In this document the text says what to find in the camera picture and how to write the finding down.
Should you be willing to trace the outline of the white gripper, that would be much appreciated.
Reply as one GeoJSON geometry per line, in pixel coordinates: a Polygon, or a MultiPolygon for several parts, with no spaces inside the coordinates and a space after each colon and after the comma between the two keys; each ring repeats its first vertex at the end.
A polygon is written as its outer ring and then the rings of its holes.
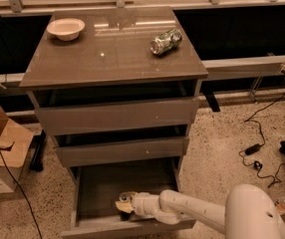
{"type": "Polygon", "coordinates": [[[117,201],[116,207],[125,213],[134,212],[139,216],[155,216],[159,211],[159,200],[158,196],[155,194],[150,194],[147,192],[126,192],[127,198],[132,199],[130,202],[117,201]]]}

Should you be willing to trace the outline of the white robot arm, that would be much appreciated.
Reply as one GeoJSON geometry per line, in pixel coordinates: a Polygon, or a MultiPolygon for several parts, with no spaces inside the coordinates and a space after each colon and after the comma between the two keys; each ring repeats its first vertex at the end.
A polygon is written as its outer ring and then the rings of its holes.
{"type": "Polygon", "coordinates": [[[235,186],[225,205],[218,205],[173,190],[159,195],[123,192],[116,206],[125,213],[152,216],[175,225],[188,215],[220,232],[225,239],[285,239],[285,223],[270,196],[251,184],[235,186]]]}

